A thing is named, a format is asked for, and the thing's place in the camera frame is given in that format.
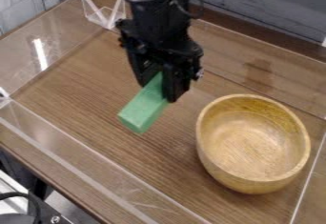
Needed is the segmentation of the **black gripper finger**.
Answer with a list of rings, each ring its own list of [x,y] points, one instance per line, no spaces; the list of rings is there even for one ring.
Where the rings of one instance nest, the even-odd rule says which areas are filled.
[[[144,87],[162,70],[159,52],[148,50],[140,53],[136,50],[128,50],[127,58],[136,81]]]
[[[192,70],[188,62],[163,65],[163,96],[170,103],[175,103],[190,90],[191,78]]]

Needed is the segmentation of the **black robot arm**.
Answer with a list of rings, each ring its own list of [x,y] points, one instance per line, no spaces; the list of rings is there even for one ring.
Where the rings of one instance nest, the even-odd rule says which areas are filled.
[[[162,76],[162,95],[176,102],[203,72],[202,46],[188,35],[191,21],[203,13],[190,0],[124,0],[131,16],[116,22],[128,63],[138,83]]]

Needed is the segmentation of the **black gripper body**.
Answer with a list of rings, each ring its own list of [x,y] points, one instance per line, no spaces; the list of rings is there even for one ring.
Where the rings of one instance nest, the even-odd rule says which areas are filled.
[[[188,0],[126,0],[131,18],[118,21],[122,46],[144,53],[156,50],[166,63],[188,62],[192,79],[201,69],[203,49],[188,35],[190,22],[202,13],[188,11]]]

